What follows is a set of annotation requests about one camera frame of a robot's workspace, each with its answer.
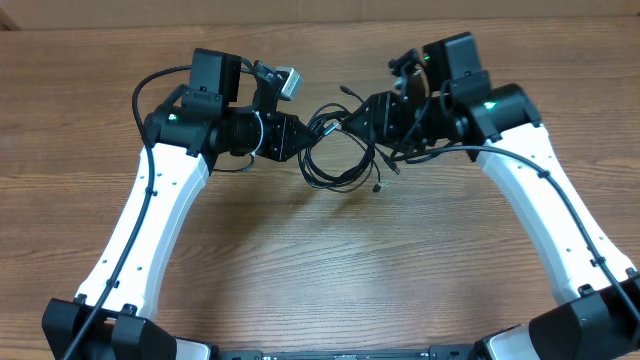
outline wooden tabletop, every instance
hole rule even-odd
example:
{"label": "wooden tabletop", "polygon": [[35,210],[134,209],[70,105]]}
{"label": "wooden tabletop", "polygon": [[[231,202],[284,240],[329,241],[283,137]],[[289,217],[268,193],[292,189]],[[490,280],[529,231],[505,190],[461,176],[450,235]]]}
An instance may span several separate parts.
{"label": "wooden tabletop", "polygon": [[[640,264],[637,17],[180,27],[0,33],[0,358],[50,359],[50,298],[70,300],[129,196],[141,142],[135,85],[205,47],[294,65],[283,111],[355,109],[411,47],[472,31],[494,86],[540,109],[565,171],[600,226]],[[151,83],[146,114],[187,75]],[[241,104],[254,89],[242,79]],[[314,152],[340,173],[360,153],[336,134]],[[222,156],[220,167],[245,159]],[[222,349],[420,348],[472,342],[555,306],[533,246],[464,155],[402,165],[351,194],[310,188],[295,160],[214,174],[184,223],[157,322]]]}

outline robotic arm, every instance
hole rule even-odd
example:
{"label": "robotic arm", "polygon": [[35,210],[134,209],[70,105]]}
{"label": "robotic arm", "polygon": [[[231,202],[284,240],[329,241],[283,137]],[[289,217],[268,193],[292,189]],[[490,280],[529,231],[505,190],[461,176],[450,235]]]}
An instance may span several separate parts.
{"label": "robotic arm", "polygon": [[[411,50],[391,61],[397,91],[372,95],[340,125],[367,143],[391,148],[395,161],[415,163],[443,152],[467,151],[514,208],[542,259],[559,307],[475,344],[423,350],[219,352],[214,345],[164,332],[152,322],[162,278],[184,217],[214,171],[218,154],[249,154],[252,162],[255,155],[286,161],[321,136],[296,116],[276,111],[277,100],[292,100],[302,81],[292,68],[247,64],[242,71],[257,81],[253,104],[229,107],[236,100],[243,62],[234,55],[196,50],[190,84],[178,87],[147,116],[144,131],[153,145],[156,173],[148,213],[111,293],[97,306],[149,191],[149,164],[143,150],[136,182],[103,255],[74,302],[52,299],[43,316],[43,329],[56,358],[62,358],[96,308],[100,308],[98,320],[87,325],[90,330],[69,358],[610,359],[638,349],[640,277],[636,268],[580,200],[524,91],[514,84],[491,88],[468,33],[426,45],[421,55]],[[439,96],[431,89],[438,89]],[[182,106],[174,106],[180,97]],[[326,134],[331,127],[321,130]],[[439,139],[450,143],[427,149]],[[453,146],[458,142],[463,145]],[[115,325],[105,323],[109,318],[116,319]]]}

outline white cable tie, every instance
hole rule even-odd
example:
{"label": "white cable tie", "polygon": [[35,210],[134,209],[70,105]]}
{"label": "white cable tie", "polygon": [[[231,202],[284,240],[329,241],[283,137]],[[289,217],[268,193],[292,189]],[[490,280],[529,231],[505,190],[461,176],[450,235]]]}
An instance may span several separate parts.
{"label": "white cable tie", "polygon": [[258,151],[258,149],[260,149],[260,146],[262,146],[262,139],[264,138],[264,126],[262,125],[262,118],[260,117],[260,113],[257,110],[254,110],[253,113],[256,115],[258,122],[260,122],[260,142],[258,142],[258,146],[256,146],[256,149],[249,154],[252,156],[256,156],[256,151]]}

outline wooden table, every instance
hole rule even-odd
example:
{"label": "wooden table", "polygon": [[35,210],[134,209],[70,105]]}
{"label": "wooden table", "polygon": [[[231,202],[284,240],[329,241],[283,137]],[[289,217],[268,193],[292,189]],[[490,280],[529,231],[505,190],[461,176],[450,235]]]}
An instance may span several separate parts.
{"label": "wooden table", "polygon": [[[615,244],[640,264],[637,17],[182,27],[0,33],[0,358],[50,359],[40,319],[72,299],[129,195],[141,142],[130,96],[205,47],[294,65],[281,109],[309,116],[345,84],[389,89],[386,62],[476,35],[494,86],[539,107],[566,172]],[[187,75],[150,84],[146,114]],[[241,104],[254,84],[243,78]],[[332,136],[315,155],[358,161]],[[220,167],[245,159],[221,157]],[[471,342],[552,309],[546,275],[491,181],[464,155],[402,166],[343,195],[310,188],[296,161],[215,174],[182,228],[157,322],[222,349],[384,349]]]}

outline beige wall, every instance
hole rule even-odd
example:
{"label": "beige wall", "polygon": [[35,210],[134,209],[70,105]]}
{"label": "beige wall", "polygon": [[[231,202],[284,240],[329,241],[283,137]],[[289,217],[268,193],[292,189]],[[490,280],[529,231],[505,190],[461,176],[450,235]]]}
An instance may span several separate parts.
{"label": "beige wall", "polygon": [[0,0],[18,28],[635,15],[640,0]]}

